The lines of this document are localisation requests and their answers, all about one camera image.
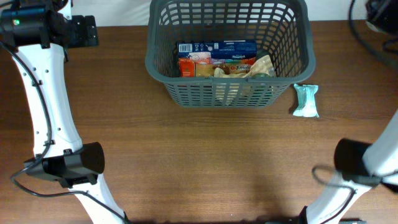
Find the teal white snack packet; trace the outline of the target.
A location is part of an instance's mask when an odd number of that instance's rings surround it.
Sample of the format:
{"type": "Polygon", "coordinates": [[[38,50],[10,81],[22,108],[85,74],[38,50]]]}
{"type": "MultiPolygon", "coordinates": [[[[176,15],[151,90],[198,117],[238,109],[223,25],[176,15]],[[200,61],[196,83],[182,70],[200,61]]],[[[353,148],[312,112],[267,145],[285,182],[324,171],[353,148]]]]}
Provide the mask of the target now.
{"type": "Polygon", "coordinates": [[[297,92],[298,106],[293,115],[298,117],[318,118],[318,111],[315,101],[315,94],[318,91],[318,85],[298,85],[294,84],[297,92]]]}

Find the grey plastic shopping basket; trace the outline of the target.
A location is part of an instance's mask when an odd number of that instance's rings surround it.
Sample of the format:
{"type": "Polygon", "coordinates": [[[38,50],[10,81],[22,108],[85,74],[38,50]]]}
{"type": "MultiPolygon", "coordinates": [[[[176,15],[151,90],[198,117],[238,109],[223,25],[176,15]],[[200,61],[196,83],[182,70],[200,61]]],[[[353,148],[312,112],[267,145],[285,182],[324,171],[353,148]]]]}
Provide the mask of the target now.
{"type": "Polygon", "coordinates": [[[304,1],[152,1],[146,69],[171,98],[187,108],[262,108],[315,69],[304,1]],[[220,40],[253,40],[257,56],[270,56],[274,73],[254,78],[184,78],[178,44],[200,49],[220,40]]]}

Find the green lid glass jar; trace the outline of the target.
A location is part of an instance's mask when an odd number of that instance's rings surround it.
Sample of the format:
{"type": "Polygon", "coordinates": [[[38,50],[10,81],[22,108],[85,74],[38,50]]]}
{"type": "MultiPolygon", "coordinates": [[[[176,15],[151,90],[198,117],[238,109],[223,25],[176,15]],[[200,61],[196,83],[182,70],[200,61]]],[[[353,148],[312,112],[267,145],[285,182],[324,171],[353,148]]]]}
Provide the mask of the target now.
{"type": "MultiPolygon", "coordinates": [[[[271,77],[268,73],[257,73],[252,76],[253,78],[264,78],[271,77]]],[[[254,87],[253,96],[262,96],[263,98],[269,98],[271,95],[270,86],[266,83],[260,83],[254,87]]]]}

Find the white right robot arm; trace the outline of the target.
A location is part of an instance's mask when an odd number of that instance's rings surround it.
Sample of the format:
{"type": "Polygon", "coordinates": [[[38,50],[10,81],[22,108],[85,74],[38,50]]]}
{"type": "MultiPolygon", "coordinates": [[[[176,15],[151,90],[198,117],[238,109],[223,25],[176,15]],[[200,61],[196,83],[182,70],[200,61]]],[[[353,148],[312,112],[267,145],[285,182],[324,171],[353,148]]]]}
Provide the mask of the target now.
{"type": "MultiPolygon", "coordinates": [[[[383,42],[381,51],[376,50],[360,37],[353,17],[349,16],[352,35],[375,59],[396,70],[397,61],[391,56],[397,50],[389,45],[397,42],[397,1],[367,1],[366,12],[369,28],[389,34],[392,39],[383,42]]],[[[342,223],[355,201],[378,185],[397,193],[397,116],[391,118],[372,144],[341,139],[335,149],[334,167],[316,165],[312,176],[324,185],[324,191],[292,223],[342,223]]]]}

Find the blue cardboard food box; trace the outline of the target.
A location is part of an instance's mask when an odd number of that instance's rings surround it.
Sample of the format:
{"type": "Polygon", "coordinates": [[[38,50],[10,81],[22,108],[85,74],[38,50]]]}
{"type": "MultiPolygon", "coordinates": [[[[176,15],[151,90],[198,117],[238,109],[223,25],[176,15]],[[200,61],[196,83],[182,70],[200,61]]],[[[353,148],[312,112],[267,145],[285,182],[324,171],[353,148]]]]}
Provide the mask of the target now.
{"type": "Polygon", "coordinates": [[[212,42],[179,42],[178,57],[202,60],[215,59],[246,59],[257,55],[254,40],[224,40],[212,42]]]}

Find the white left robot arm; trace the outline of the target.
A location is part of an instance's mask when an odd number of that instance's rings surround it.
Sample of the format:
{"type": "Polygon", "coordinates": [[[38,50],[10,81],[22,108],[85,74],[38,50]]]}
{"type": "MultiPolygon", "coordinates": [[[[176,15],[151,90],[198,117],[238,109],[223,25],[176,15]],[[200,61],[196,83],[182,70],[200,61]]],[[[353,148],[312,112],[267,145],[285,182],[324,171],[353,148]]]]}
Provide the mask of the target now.
{"type": "Polygon", "coordinates": [[[34,155],[22,173],[58,182],[93,223],[127,223],[104,179],[101,144],[83,143],[72,118],[64,77],[68,49],[99,44],[95,18],[74,16],[72,6],[54,0],[1,4],[1,47],[21,74],[34,129],[34,155]]]}

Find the beige paper pouch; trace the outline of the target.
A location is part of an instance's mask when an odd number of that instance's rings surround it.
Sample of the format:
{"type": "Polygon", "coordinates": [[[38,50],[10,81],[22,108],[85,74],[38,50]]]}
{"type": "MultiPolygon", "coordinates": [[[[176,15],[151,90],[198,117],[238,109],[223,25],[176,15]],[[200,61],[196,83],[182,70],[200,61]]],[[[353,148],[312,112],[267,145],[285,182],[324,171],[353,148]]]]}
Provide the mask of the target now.
{"type": "MultiPolygon", "coordinates": [[[[274,66],[269,55],[265,55],[260,59],[256,59],[250,71],[241,78],[252,78],[252,76],[257,73],[268,73],[271,75],[271,77],[276,76],[274,66]]],[[[224,98],[226,98],[225,103],[230,105],[237,97],[249,96],[250,89],[250,86],[244,86],[240,88],[239,84],[233,83],[230,84],[229,90],[226,90],[226,87],[220,84],[216,86],[216,99],[223,101],[224,98]]]]}

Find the orange spaghetti packet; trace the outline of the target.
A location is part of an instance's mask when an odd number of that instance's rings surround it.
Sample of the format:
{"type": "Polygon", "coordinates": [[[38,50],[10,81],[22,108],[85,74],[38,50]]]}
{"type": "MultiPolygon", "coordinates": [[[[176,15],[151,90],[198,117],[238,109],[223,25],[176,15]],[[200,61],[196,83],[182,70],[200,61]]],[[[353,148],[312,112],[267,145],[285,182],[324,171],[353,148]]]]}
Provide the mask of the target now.
{"type": "Polygon", "coordinates": [[[180,58],[178,65],[181,77],[185,78],[241,78],[250,71],[255,61],[255,58],[238,60],[207,58],[199,61],[180,58]]]}

